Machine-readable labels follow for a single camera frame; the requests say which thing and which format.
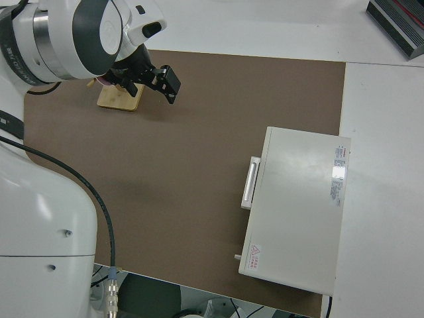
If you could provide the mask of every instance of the wooden stand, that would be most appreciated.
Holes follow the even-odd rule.
[[[136,111],[144,85],[135,84],[138,88],[136,97],[131,97],[121,86],[103,86],[97,104],[103,108],[117,109],[120,111]]]

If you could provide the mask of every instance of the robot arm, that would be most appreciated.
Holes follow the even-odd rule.
[[[135,95],[134,83],[144,83],[173,103],[180,82],[169,66],[155,68],[144,47],[165,27],[153,0],[21,0],[11,7],[0,2],[3,142],[13,138],[22,143],[23,95],[31,86],[101,78]],[[1,278],[6,287],[0,292],[0,316],[100,317],[89,306],[97,226],[90,198],[70,180],[30,162],[24,153],[10,151],[3,142],[0,233],[7,244],[0,244],[0,265],[19,275]],[[117,314],[113,272],[108,318]]]
[[[134,97],[143,83],[174,102],[180,81],[169,66],[156,69],[144,42],[166,28],[153,0],[21,1],[0,14],[1,50],[26,83],[103,76]]]

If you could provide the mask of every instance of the label sticker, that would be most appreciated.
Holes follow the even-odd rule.
[[[346,179],[346,161],[348,150],[343,145],[336,148],[334,153],[333,174],[331,180],[331,203],[340,207],[343,204],[343,184]]]
[[[262,247],[257,244],[250,244],[250,257],[249,257],[249,270],[258,270],[259,267],[259,256]]]

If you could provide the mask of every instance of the white box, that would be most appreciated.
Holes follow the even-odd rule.
[[[332,295],[350,139],[268,127],[239,272]]]

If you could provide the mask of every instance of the brown mat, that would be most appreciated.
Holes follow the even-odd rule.
[[[25,143],[97,188],[125,270],[318,317],[320,295],[240,275],[234,254],[249,215],[240,201],[250,157],[260,156],[266,127],[338,134],[345,64],[161,51],[152,61],[181,79],[174,105],[145,89],[135,113],[102,109],[100,85],[64,83],[27,96]],[[109,261],[101,214],[96,261]]]

